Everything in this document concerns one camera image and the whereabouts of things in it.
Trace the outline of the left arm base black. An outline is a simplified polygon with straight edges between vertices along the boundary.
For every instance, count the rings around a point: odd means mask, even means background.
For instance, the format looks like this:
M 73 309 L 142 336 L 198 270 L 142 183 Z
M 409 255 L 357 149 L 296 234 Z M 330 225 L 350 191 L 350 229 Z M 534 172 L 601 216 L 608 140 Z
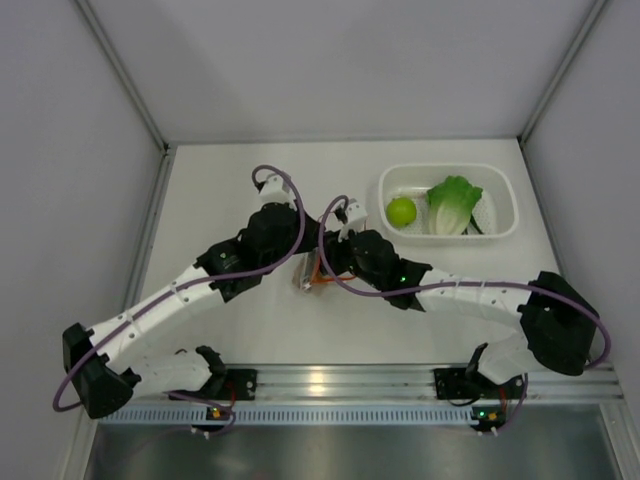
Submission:
M 253 401 L 256 396 L 258 371 L 250 368 L 230 368 L 214 383 L 215 401 Z

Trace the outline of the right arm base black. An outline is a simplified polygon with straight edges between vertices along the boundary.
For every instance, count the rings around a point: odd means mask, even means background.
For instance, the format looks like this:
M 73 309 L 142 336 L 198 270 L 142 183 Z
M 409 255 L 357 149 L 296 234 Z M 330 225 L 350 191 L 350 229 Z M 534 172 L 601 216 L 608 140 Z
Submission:
M 476 397 L 464 368 L 437 368 L 433 375 L 438 400 L 472 400 Z

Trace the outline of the green fake lettuce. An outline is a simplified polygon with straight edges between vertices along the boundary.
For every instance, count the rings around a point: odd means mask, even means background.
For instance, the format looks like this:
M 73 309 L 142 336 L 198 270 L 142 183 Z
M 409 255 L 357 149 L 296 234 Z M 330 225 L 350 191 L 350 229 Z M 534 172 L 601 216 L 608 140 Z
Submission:
M 483 189 L 463 176 L 448 176 L 427 191 L 427 230 L 436 236 L 462 235 L 471 222 Z

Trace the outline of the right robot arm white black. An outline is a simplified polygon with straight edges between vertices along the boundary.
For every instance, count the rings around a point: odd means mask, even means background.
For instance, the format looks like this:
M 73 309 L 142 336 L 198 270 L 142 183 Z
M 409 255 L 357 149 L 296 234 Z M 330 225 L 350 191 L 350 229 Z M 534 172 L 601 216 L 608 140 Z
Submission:
M 324 233 L 319 253 L 326 273 L 351 274 L 369 285 L 366 296 L 400 310 L 466 316 L 510 328 L 506 339 L 479 345 L 469 361 L 466 382 L 477 396 L 491 396 L 529 372 L 580 376 L 589 365 L 599 316 L 557 273 L 542 271 L 528 283 L 464 278 L 400 257 L 374 230 Z

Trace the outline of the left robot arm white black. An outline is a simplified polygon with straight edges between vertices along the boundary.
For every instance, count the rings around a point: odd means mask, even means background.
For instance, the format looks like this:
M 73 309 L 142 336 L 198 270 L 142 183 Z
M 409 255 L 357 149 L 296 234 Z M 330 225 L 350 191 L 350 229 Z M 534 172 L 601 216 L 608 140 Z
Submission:
M 318 245 L 318 221 L 297 203 L 271 202 L 247 226 L 199 255 L 174 281 L 110 320 L 62 334 L 62 384 L 92 419 L 120 410 L 132 399 L 177 391 L 215 399 L 227 369 L 209 346 L 150 358 L 154 344 L 198 315 L 257 287 L 290 257 Z

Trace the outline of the green fake apple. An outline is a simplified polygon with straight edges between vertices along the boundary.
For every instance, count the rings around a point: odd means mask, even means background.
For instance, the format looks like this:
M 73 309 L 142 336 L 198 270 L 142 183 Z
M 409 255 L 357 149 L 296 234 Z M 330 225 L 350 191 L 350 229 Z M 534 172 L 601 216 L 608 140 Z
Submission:
M 385 213 L 389 224 L 397 229 L 413 224 L 417 218 L 417 208 L 408 197 L 397 197 L 391 200 Z

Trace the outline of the brown fake longan bunch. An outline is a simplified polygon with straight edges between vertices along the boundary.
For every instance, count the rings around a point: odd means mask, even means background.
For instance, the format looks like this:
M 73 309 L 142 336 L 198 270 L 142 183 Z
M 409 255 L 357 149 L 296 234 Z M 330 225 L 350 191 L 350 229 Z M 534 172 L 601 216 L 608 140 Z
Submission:
M 305 254 L 299 261 L 293 277 L 294 285 L 302 292 L 308 292 L 312 288 L 316 256 L 313 253 Z

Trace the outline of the dark green fake vegetable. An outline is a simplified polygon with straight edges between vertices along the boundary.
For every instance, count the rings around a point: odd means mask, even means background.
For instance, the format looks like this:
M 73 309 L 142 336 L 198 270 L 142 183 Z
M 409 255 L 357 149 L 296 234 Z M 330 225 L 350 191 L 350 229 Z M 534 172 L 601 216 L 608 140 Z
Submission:
M 475 229 L 475 230 L 476 230 L 478 233 L 480 233 L 480 234 L 482 234 L 482 233 L 483 233 L 483 231 L 479 228 L 479 226 L 478 226 L 478 224 L 477 224 L 477 222 L 476 222 L 476 218 L 475 218 L 474 214 L 472 214 L 471 222 L 470 222 L 470 224 L 468 225 L 468 227 L 466 228 L 466 230 L 463 232 L 463 234 L 462 234 L 462 235 L 466 235 L 466 234 L 468 233 L 468 229 L 469 229 L 469 227 L 472 227 L 473 229 Z

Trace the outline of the clear zip bag orange seal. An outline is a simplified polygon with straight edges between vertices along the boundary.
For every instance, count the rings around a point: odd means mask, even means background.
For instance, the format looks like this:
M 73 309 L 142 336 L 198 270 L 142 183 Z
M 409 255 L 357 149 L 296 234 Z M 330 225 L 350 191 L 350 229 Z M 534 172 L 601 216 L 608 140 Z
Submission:
M 325 286 L 329 286 L 335 283 L 335 279 L 321 269 L 320 255 L 318 253 L 318 250 L 315 249 L 308 253 L 313 253 L 316 256 L 316 266 L 314 270 L 314 278 L 312 280 L 312 288 L 308 292 L 301 291 L 305 294 L 311 293 L 318 288 L 324 288 Z

